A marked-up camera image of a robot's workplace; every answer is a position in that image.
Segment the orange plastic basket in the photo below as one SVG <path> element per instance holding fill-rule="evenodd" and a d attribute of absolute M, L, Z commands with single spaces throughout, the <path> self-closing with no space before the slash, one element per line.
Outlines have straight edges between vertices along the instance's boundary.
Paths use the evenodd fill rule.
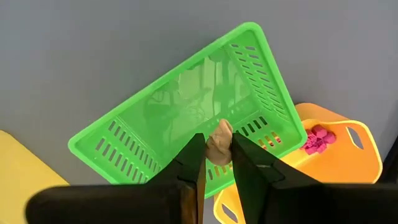
<path fill-rule="evenodd" d="M 349 120 L 311 103 L 296 105 L 296 110 L 305 129 L 320 124 L 336 134 L 336 142 L 330 144 L 323 153 L 314 153 L 310 156 L 304 150 L 297 149 L 283 157 L 284 162 L 320 182 L 375 183 L 377 181 L 382 171 L 382 162 L 372 134 L 365 124 Z M 349 129 L 358 134 L 362 148 L 354 143 Z M 223 206 L 235 214 L 238 222 L 224 212 Z M 215 195 L 213 211 L 221 223 L 245 223 L 236 185 Z"/>

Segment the green plastic basket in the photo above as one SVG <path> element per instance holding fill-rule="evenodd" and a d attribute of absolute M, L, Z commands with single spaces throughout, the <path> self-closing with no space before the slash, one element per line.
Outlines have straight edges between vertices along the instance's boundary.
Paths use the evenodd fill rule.
<path fill-rule="evenodd" d="M 241 24 L 80 131 L 74 155 L 112 184 L 143 184 L 221 118 L 277 157 L 306 134 L 259 25 Z M 206 162 L 206 195 L 234 183 Z"/>

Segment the gray wall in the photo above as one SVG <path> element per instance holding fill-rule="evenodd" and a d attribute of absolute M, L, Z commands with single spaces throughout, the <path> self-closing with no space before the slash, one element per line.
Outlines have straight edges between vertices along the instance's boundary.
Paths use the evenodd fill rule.
<path fill-rule="evenodd" d="M 72 184 L 104 180 L 68 139 L 244 21 L 298 102 L 398 134 L 396 0 L 0 0 L 0 129 Z"/>

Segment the basket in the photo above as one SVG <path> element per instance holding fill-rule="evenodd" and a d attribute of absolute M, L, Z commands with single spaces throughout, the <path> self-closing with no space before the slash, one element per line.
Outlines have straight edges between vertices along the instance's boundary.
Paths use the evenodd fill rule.
<path fill-rule="evenodd" d="M 214 41 L 80 131 L 74 155 L 112 184 L 143 184 L 195 133 L 221 118 L 282 157 L 306 140 L 260 26 L 247 22 Z M 229 167 L 206 161 L 206 194 L 233 184 Z"/>
<path fill-rule="evenodd" d="M 317 124 L 333 131 L 336 142 L 321 154 L 308 155 L 304 150 L 291 152 L 282 160 L 299 171 L 329 183 L 375 183 L 382 171 L 382 162 L 372 134 L 365 124 L 349 120 L 341 115 L 311 103 L 296 105 L 305 129 Z M 362 143 L 359 147 L 350 134 L 355 131 Z M 223 207 L 233 212 L 238 220 L 230 218 Z M 244 216 L 236 185 L 215 196 L 214 214 L 223 224 L 243 224 Z"/>

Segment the beige toy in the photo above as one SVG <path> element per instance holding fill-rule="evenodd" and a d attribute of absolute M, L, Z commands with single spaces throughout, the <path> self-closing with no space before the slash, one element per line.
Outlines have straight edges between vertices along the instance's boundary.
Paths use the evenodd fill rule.
<path fill-rule="evenodd" d="M 214 164 L 225 166 L 231 162 L 232 126 L 221 119 L 206 142 L 206 157 Z"/>

